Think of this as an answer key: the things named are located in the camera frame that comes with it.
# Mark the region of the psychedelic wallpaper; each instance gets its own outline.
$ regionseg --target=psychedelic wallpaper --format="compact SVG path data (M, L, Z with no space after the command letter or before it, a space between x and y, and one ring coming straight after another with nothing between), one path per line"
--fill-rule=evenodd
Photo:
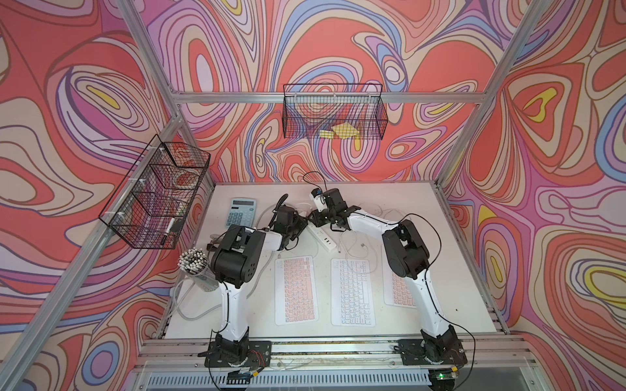
M0 1L0 360L168 120L113 2ZM112 239L21 389L118 389L163 314L178 252Z
M483 91L524 11L509 1L151 1L141 16L176 91L365 83ZM281 104L186 104L216 181L432 180L472 104L389 104L382 141L285 140Z
M625 63L623 1L553 2L446 187L559 390L626 390Z

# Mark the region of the wire basket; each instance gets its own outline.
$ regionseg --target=wire basket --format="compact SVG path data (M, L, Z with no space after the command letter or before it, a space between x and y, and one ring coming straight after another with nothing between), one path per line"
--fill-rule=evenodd
M161 142L120 207L105 212L105 205L100 220L133 248L175 248L210 157L185 143ZM113 214L109 221L106 213Z
M387 128L382 85L285 84L285 138L381 140Z

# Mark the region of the yellow sponge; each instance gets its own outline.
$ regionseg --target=yellow sponge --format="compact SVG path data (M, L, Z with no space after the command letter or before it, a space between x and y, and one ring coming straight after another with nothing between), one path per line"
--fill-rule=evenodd
M333 126L332 130L339 136L339 138L359 136L359 131L348 122Z

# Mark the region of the white table surface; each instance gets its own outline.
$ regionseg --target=white table surface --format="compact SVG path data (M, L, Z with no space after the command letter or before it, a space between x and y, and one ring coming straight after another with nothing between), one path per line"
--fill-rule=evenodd
M431 278L434 290L439 298L444 316L454 323L458 323L471 332L495 332L496 329L483 299L474 284L474 280L463 259L454 235L441 211L433 189L429 183L350 183L330 184L329 188L338 188L348 205L361 206L364 210L377 214L380 207L383 211L390 208L399 209L405 213L417 213L428 219L437 229L443 248L439 259L431 268ZM221 234L225 231L225 222L230 209L232 198L245 197L257 200L255 222L260 214L270 205L275 205L281 195L288 193L286 203L298 209L307 208L313 202L309 199L312 185L218 185L211 199L205 221L200 229L197 247L204 248L210 241L211 234ZM403 215L397 211L385 211L388 220L396 221ZM268 224L272 217L268 211L260 222L260 226ZM431 260L438 251L439 241L433 229L427 223L414 216L411 217L418 232L428 247ZM329 226L323 227L328 235L339 243L341 234L332 232ZM361 336L361 335L405 335L419 334L421 329L419 313L413 308L403 308L386 305L383 298L382 282L382 241L370 238L362 233L357 236L357 244L352 247L351 253L355 256L364 256L367 251L361 243L373 246L377 251L377 260L372 250L367 259L370 268L376 269L371 273L372 290L374 295L375 327L343 327L331 323L331 259L346 256L342 246L341 253L335 249L329 253L317 242L311 233L305 230L300 236L300 242L291 251L282 251L274 255L272 264L268 265L263 274L261 268L268 262L270 254L261 256L257 272L252 281L245 284L246 292L252 289L259 278L259 284L254 294L248 299L248 323L250 337L333 337L333 336ZM348 247L354 243L355 234L344 235L344 242ZM292 256L315 255L315 284L317 288L317 302L319 319L315 322L296 323L293 325L277 326L274 320L274 259L277 256L289 258ZM179 297L189 288L189 280L183 283ZM188 317L194 317L221 302L219 290L203 292L193 287L184 301L180 304L181 311ZM211 329L219 330L221 309L217 309L203 318L195 321L184 320L177 312L172 315L165 338L208 338Z

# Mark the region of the calculator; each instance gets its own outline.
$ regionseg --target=calculator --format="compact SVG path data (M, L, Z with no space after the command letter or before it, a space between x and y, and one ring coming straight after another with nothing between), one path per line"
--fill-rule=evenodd
M252 228L256 209L257 202L251 198L233 198L230 201L230 211L226 218L226 228L229 228L231 224Z

